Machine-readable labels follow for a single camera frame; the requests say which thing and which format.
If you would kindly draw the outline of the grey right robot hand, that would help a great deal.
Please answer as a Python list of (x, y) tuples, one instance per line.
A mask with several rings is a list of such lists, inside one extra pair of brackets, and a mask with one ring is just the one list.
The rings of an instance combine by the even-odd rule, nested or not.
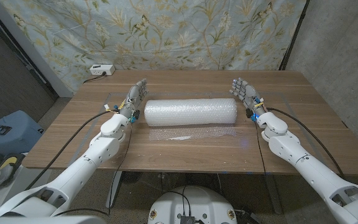
[(229, 92), (242, 101), (248, 118), (254, 117), (257, 119), (260, 115), (267, 112), (262, 97), (251, 84), (242, 78), (233, 80), (232, 88)]

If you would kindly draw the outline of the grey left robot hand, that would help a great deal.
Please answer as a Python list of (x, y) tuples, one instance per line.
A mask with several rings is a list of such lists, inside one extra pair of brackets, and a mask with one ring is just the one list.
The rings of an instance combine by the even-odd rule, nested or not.
[(130, 88), (124, 106), (120, 109), (119, 113), (126, 118), (130, 118), (138, 110), (147, 94), (147, 80), (144, 78)]

